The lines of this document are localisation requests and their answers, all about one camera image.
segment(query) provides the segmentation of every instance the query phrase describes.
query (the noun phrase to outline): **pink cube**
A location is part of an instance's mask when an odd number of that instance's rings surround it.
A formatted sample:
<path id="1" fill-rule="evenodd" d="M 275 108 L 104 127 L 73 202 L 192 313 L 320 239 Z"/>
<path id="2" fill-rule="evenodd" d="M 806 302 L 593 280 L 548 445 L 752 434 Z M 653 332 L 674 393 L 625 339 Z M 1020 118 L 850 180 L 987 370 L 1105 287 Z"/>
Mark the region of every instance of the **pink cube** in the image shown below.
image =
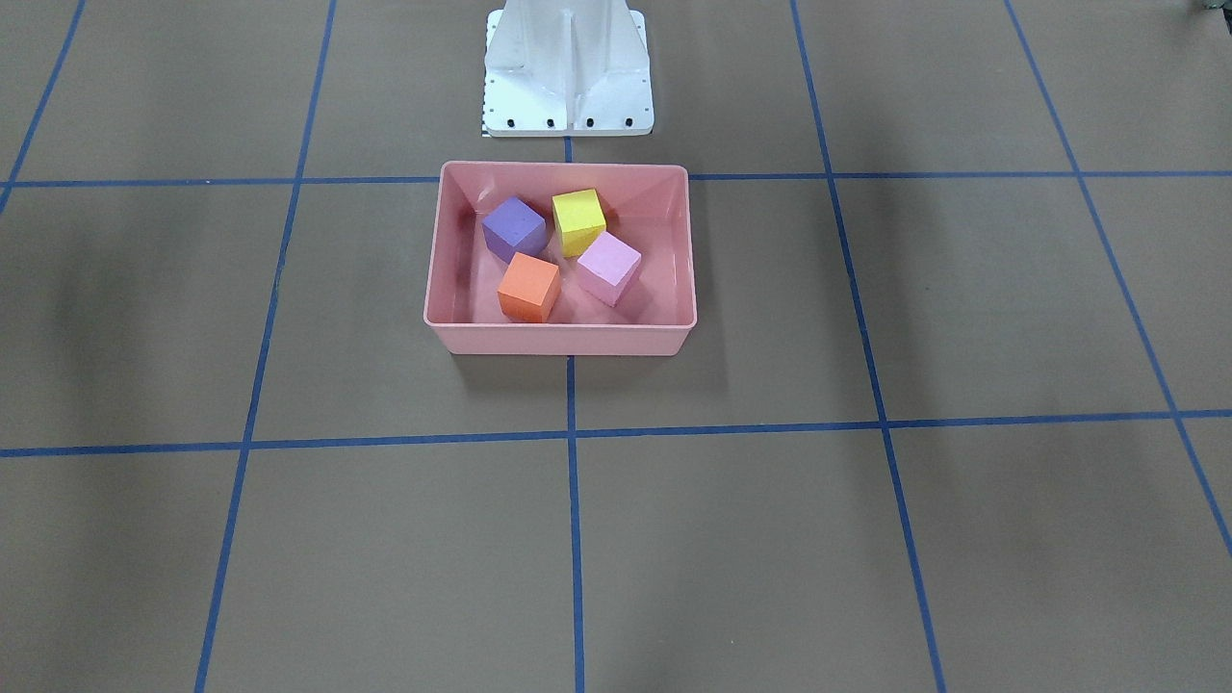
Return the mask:
<path id="1" fill-rule="evenodd" d="M 606 231 L 578 258 L 578 284 L 604 303 L 616 306 L 642 266 L 642 254 Z"/>

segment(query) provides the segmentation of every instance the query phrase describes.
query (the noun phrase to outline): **white mounting plate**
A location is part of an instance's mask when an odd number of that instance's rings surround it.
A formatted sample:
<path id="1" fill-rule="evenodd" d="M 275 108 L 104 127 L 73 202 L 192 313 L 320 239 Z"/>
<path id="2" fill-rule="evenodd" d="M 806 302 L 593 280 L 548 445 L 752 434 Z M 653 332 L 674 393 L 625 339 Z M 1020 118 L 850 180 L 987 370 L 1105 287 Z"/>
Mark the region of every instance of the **white mounting plate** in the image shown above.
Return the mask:
<path id="1" fill-rule="evenodd" d="M 504 10 L 488 15 L 485 46 Z M 630 10 L 637 33 L 646 41 L 646 16 Z M 654 127 L 654 101 L 647 73 L 611 72 L 586 94 L 573 94 L 577 122 L 568 122 L 565 97 L 526 76 L 485 70 L 483 85 L 484 137 L 622 137 L 649 134 Z"/>

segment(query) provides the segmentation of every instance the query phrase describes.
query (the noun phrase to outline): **block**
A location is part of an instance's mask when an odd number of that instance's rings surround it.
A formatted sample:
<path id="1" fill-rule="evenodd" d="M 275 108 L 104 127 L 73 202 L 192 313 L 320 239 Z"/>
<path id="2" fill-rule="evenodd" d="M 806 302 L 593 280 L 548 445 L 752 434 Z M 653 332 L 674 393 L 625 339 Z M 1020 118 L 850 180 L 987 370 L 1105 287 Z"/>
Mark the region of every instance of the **block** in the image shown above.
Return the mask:
<path id="1" fill-rule="evenodd" d="M 547 222 L 526 202 L 510 197 L 484 217 L 483 239 L 505 263 L 514 259 L 514 253 L 533 258 L 547 248 Z"/>
<path id="2" fill-rule="evenodd" d="M 641 268 L 642 254 L 605 231 L 578 258 L 578 284 L 604 303 L 616 306 Z"/>
<path id="3" fill-rule="evenodd" d="M 552 216 L 561 233 L 561 249 L 565 258 L 577 258 L 586 252 L 600 233 L 607 231 L 607 219 L 599 206 L 599 194 L 579 190 L 552 197 Z"/>
<path id="4" fill-rule="evenodd" d="M 559 296 L 561 268 L 524 253 L 514 253 L 496 287 L 501 312 L 525 322 L 547 322 Z"/>

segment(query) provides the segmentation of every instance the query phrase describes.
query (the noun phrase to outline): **gray floor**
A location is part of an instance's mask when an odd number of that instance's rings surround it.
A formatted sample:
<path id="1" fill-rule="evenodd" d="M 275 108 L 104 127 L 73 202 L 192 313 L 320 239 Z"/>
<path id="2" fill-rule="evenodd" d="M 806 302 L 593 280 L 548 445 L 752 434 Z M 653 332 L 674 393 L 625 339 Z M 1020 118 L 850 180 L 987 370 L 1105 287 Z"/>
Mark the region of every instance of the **gray floor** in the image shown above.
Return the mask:
<path id="1" fill-rule="evenodd" d="M 498 4 L 0 2 L 0 689 L 1232 691 L 1217 12 L 638 0 L 563 143 Z M 684 350 L 447 354 L 448 159 L 685 165 Z"/>

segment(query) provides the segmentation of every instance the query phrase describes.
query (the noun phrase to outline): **yellow cube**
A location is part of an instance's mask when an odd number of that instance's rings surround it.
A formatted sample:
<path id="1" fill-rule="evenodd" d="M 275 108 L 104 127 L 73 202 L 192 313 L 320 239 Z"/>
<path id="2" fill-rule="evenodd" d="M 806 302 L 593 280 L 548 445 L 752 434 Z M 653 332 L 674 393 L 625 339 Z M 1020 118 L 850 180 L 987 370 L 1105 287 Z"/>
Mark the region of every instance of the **yellow cube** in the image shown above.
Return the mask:
<path id="1" fill-rule="evenodd" d="M 599 194 L 579 190 L 552 197 L 552 216 L 561 233 L 561 248 L 565 258 L 575 258 L 586 252 L 599 234 L 607 231 L 607 219 L 599 206 Z"/>

